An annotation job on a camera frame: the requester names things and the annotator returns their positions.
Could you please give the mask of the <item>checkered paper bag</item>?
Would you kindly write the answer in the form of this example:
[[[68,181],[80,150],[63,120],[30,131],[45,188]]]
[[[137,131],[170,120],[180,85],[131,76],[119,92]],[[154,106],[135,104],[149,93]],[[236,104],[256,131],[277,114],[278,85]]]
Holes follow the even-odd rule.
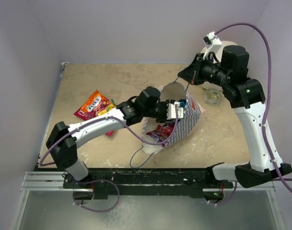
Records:
[[[184,107],[184,117],[182,119],[176,118],[167,120],[164,123],[157,123],[154,118],[145,119],[141,133],[141,139],[143,140],[141,147],[133,153],[129,161],[129,166],[133,169],[141,168],[153,155],[187,138],[195,129],[197,122],[203,113],[202,106],[200,106],[199,103],[191,96],[191,94],[188,92],[188,88],[184,87],[181,83],[176,81],[171,82],[169,84],[160,86],[159,91],[161,93],[161,102],[169,101],[169,103],[174,103],[181,99],[186,100],[186,105]],[[146,135],[147,132],[155,131],[158,125],[164,125],[168,123],[174,123],[175,126],[173,132],[165,141],[157,143],[154,139]],[[141,150],[144,151],[144,153],[149,154],[149,157],[141,165],[133,166],[133,158]]]

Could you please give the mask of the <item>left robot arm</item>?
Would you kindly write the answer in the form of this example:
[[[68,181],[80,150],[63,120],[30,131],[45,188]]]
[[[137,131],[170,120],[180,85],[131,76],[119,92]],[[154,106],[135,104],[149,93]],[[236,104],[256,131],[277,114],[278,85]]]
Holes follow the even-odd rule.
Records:
[[[169,101],[161,101],[160,96],[157,88],[147,87],[138,96],[132,96],[88,121],[71,125],[56,123],[46,142],[47,153],[51,154],[58,169],[70,174],[80,188],[86,188],[91,183],[91,176],[77,156],[78,148],[109,131],[129,128],[143,118],[154,118],[159,122],[177,119],[177,107]]]

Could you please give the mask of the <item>green Fox's candy bag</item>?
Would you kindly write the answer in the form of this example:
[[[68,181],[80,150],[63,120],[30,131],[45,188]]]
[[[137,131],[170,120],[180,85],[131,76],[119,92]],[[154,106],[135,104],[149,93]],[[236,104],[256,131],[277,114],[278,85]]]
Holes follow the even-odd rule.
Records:
[[[113,108],[115,108],[115,105],[113,103],[110,103],[109,105],[105,106],[103,109],[101,109],[97,115],[100,116],[100,115],[103,115],[107,112],[109,112],[110,110],[112,110]]]

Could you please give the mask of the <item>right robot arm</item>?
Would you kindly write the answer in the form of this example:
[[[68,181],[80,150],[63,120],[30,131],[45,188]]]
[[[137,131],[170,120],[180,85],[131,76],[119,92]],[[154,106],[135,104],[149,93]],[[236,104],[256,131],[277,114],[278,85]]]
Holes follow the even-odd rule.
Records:
[[[219,64],[203,59],[197,53],[192,63],[178,77],[192,85],[205,82],[220,86],[242,125],[250,161],[240,164],[219,163],[209,167],[206,184],[217,187],[223,180],[238,182],[244,188],[254,187],[288,175],[292,167],[278,154],[265,118],[265,94],[261,83],[247,76],[249,54],[242,46],[223,48]]]

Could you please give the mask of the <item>orange snack bag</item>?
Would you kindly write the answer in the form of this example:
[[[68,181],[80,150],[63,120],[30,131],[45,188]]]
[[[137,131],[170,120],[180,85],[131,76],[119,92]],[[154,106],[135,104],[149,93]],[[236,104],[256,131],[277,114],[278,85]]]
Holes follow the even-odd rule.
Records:
[[[96,90],[84,104],[89,106],[87,110],[88,112],[90,112],[92,109],[98,107],[99,105],[106,105],[110,103],[112,102],[109,99],[107,99],[98,90]]]

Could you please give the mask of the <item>red Real crisps bag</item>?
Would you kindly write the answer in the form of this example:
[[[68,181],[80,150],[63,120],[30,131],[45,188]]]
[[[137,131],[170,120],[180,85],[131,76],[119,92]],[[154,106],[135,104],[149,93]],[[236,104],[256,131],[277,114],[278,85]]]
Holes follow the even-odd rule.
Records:
[[[88,112],[88,105],[84,104],[81,108],[79,108],[74,115],[84,121],[87,121],[89,119],[95,118],[97,117],[97,113],[103,109],[106,105],[99,105],[98,107],[95,107],[94,109],[92,109],[90,112]]]

